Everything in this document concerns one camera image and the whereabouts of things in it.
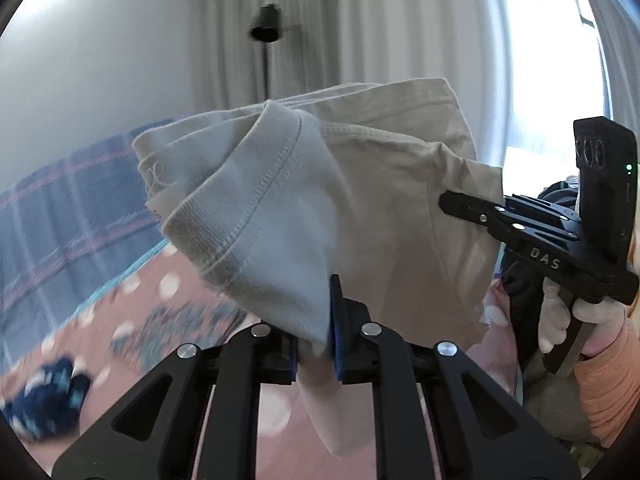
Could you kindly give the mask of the pink sleeved forearm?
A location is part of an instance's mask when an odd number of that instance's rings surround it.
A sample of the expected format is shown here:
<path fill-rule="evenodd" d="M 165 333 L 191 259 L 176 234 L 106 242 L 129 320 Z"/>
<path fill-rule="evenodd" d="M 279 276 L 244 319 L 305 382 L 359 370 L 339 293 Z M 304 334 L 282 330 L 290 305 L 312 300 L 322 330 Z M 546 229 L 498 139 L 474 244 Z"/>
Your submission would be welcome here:
<path fill-rule="evenodd" d="M 578 362 L 574 374 L 591 433 L 610 448 L 639 402 L 639 337 L 634 323 L 626 318 L 612 344 Z"/>

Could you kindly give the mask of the white gloved right hand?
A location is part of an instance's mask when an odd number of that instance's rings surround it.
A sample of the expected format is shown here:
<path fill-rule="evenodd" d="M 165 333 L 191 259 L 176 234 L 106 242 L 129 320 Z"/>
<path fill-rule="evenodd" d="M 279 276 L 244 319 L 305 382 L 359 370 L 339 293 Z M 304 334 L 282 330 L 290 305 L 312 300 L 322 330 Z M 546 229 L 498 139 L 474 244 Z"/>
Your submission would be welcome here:
<path fill-rule="evenodd" d="M 600 304 L 590 304 L 577 299 L 573 312 L 570 312 L 560 297 L 561 287 L 558 284 L 545 278 L 542 291 L 544 299 L 538 324 L 538 346 L 542 353 L 549 353 L 565 341 L 571 320 L 594 325 L 591 336 L 580 352 L 587 358 L 597 356 L 606 350 L 626 324 L 626 307 L 611 298 L 604 298 Z"/>

